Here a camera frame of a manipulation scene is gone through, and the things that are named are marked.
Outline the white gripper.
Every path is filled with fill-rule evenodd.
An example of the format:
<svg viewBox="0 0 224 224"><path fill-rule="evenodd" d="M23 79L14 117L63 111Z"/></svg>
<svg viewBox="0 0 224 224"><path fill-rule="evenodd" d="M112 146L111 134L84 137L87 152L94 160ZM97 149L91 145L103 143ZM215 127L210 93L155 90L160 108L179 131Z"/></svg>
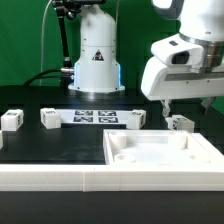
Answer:
<svg viewBox="0 0 224 224"><path fill-rule="evenodd" d="M211 73L192 73L189 66L167 66L152 57L143 73L141 91L150 101L162 100L164 117L170 116L173 99L208 97L201 103L206 114L216 101L213 96L224 95L224 64Z"/></svg>

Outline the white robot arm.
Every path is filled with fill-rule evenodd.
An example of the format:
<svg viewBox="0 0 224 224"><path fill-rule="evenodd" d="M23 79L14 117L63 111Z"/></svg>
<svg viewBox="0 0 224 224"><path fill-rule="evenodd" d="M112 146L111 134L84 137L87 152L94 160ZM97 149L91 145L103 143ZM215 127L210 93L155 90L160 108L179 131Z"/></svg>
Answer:
<svg viewBox="0 0 224 224"><path fill-rule="evenodd" d="M209 108L224 96L224 0L151 0L164 19L178 20L177 34L152 44L141 91L170 113L174 99L200 98ZM82 7L81 52L69 89L89 99L122 91L115 21L98 5Z"/></svg>

